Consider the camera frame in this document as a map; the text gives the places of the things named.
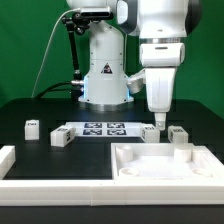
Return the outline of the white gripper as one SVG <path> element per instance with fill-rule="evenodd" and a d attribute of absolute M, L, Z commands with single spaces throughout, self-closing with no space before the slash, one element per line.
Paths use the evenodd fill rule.
<path fill-rule="evenodd" d="M 183 43 L 141 44 L 140 62 L 143 69 L 130 76 L 127 87 L 131 94 L 146 85 L 148 108 L 155 113 L 155 126 L 166 128 L 166 112 L 171 106 L 175 74 L 185 58 Z"/>

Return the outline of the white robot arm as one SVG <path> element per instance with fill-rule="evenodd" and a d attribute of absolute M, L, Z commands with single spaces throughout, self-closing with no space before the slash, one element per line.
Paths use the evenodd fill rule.
<path fill-rule="evenodd" d="M 199 24 L 201 0 L 66 0 L 75 32 L 90 31 L 90 70 L 79 101 L 98 111 L 115 110 L 146 89 L 155 126 L 166 127 L 175 74 L 185 58 L 181 40 Z M 126 33 L 139 38 L 143 69 L 124 73 Z"/>

